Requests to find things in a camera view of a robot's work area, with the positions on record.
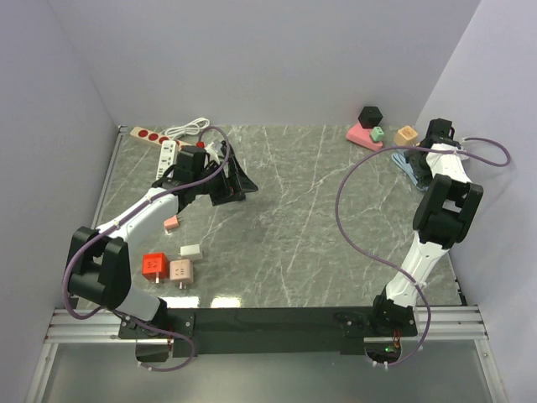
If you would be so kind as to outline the orange cube adapter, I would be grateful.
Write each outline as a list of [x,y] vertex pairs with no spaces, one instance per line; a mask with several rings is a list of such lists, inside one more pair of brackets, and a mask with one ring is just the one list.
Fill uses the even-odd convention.
[[394,135],[394,144],[398,146],[414,146],[418,142],[418,133],[411,126],[400,128]]

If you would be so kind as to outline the blue power strip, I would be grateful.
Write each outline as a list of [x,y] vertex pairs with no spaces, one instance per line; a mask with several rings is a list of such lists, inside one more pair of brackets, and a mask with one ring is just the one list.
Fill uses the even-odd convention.
[[403,150],[394,151],[391,154],[392,161],[410,178],[414,186],[420,191],[426,191],[428,186],[414,173],[410,163],[406,161]]

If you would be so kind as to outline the small pink plug adapter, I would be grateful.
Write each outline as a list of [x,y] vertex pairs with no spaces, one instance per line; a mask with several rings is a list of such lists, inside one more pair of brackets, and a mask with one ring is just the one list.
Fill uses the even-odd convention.
[[171,233],[174,230],[178,229],[181,224],[180,216],[174,215],[171,218],[168,218],[164,221],[164,230],[166,233]]

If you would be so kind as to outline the white charger plug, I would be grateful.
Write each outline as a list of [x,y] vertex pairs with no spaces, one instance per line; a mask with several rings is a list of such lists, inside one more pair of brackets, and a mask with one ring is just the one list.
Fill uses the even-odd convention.
[[201,260],[203,259],[203,250],[199,244],[181,246],[179,256],[191,261]]

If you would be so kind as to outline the beige red power strip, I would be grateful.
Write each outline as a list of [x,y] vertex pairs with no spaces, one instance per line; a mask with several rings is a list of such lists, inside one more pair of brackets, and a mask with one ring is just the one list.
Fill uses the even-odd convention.
[[135,126],[131,129],[129,135],[137,140],[140,140],[146,144],[152,144],[156,147],[161,147],[164,141],[175,141],[178,148],[181,149],[184,146],[190,146],[190,143],[182,141],[181,139],[172,138],[169,135],[157,133],[154,130]]

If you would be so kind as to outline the beige pink cube adapter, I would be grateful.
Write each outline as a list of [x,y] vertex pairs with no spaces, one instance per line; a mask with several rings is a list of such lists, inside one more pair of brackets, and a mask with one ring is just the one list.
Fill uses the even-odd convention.
[[189,259],[178,259],[169,263],[169,280],[180,290],[186,289],[194,282],[193,263]]

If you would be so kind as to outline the red cube plug adapter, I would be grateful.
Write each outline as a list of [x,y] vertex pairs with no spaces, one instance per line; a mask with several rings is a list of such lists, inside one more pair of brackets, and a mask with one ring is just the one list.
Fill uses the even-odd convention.
[[169,278],[169,260],[164,253],[145,254],[142,260],[142,276],[155,284]]

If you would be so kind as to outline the white usb power strip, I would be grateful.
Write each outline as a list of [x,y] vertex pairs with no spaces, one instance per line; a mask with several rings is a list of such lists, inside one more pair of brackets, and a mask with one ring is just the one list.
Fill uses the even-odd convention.
[[161,144],[161,150],[159,154],[158,168],[155,179],[160,179],[165,171],[174,165],[177,160],[179,145],[174,140],[165,140]]

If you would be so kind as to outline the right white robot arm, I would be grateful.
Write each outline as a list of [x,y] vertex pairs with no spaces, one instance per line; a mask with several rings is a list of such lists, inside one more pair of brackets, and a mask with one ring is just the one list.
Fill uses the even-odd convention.
[[379,335],[401,334],[414,325],[417,287],[456,243],[469,232],[483,197],[483,187],[471,181],[461,158],[461,144],[454,140],[452,122],[430,121],[421,151],[409,150],[406,160],[429,184],[413,218],[414,238],[401,271],[373,301],[368,325]]

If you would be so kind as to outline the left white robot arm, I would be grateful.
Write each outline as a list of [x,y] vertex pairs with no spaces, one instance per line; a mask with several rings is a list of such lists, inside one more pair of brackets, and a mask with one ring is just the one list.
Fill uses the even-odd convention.
[[239,202],[258,191],[234,155],[220,144],[218,154],[186,145],[146,194],[125,212],[96,229],[81,227],[70,241],[64,296],[78,296],[109,311],[138,319],[139,329],[156,338],[169,329],[165,301],[133,285],[130,252],[166,218],[208,195],[215,206]]

